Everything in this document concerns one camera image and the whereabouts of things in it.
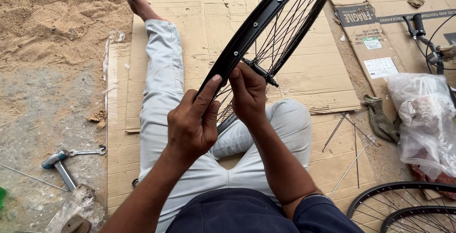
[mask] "wrench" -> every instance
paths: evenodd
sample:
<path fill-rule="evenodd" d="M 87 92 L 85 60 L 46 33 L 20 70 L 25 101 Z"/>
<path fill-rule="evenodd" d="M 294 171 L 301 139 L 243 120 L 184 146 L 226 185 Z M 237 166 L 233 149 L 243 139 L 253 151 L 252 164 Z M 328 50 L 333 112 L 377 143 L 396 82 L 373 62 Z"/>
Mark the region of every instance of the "wrench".
<path fill-rule="evenodd" d="M 74 157 L 75 155 L 78 155 L 78 154 L 100 154 L 100 155 L 104 155 L 106 154 L 106 151 L 103 152 L 103 150 L 105 150 L 106 147 L 104 145 L 100 145 L 100 149 L 97 149 L 97 150 L 85 150 L 85 151 L 76 151 L 74 149 L 70 150 L 70 156 L 71 157 Z"/>

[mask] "hand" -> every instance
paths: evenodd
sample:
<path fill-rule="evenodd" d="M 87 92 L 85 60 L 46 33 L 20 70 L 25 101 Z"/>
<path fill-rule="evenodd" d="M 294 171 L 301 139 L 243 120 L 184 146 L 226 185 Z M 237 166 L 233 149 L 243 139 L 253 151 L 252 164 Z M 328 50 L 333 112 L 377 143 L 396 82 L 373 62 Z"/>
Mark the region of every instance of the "hand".
<path fill-rule="evenodd" d="M 220 102 L 212 101 L 212 98 L 221 82 L 220 75 L 212 77 L 196 100 L 197 91 L 188 90 L 180 104 L 169 112 L 168 145 L 165 151 L 180 162 L 193 164 L 217 141 Z"/>
<path fill-rule="evenodd" d="M 239 63 L 229 77 L 233 89 L 233 111 L 247 126 L 266 119 L 266 81 L 248 65 Z"/>

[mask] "light gray pants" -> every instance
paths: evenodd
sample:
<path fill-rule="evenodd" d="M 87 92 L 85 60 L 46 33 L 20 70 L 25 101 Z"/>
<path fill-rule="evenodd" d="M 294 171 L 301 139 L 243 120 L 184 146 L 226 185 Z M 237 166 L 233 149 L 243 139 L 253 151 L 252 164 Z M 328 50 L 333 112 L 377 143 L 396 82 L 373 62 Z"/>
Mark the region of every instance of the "light gray pants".
<path fill-rule="evenodd" d="M 145 22 L 149 56 L 144 101 L 140 113 L 141 181 L 155 165 L 168 142 L 167 115 L 184 93 L 181 38 L 176 26 L 162 20 Z M 311 151 L 311 117 L 307 108 L 285 99 L 266 108 L 266 115 L 283 143 L 307 169 Z M 246 152 L 231 170 L 217 160 Z M 210 190 L 242 187 L 258 190 L 277 202 L 266 181 L 263 162 L 247 127 L 236 120 L 219 137 L 208 153 L 198 158 L 180 178 L 163 206 L 157 233 L 165 232 L 175 215 L 192 198 Z"/>

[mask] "hammer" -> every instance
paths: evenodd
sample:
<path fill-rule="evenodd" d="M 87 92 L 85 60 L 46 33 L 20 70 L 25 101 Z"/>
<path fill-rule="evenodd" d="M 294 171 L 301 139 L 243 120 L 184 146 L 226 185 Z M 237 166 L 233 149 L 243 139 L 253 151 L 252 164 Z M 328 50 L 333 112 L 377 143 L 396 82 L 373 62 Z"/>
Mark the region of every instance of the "hammer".
<path fill-rule="evenodd" d="M 48 159 L 41 163 L 41 166 L 44 169 L 51 169 L 54 167 L 57 168 L 57 171 L 60 173 L 60 176 L 63 178 L 65 184 L 68 186 L 70 191 L 73 191 L 77 186 L 76 181 L 63 163 L 63 160 L 69 156 L 70 152 L 66 149 L 62 149 L 48 157 Z"/>

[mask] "plastic bag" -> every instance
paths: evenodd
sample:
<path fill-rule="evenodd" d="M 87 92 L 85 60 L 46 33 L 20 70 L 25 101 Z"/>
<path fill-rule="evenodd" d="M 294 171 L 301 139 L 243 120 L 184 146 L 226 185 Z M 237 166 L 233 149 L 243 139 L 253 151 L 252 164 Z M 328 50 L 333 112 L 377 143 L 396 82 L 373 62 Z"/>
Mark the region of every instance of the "plastic bag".
<path fill-rule="evenodd" d="M 431 179 L 441 172 L 456 177 L 456 109 L 443 75 L 396 73 L 386 77 L 402 119 L 399 156 L 420 166 Z"/>

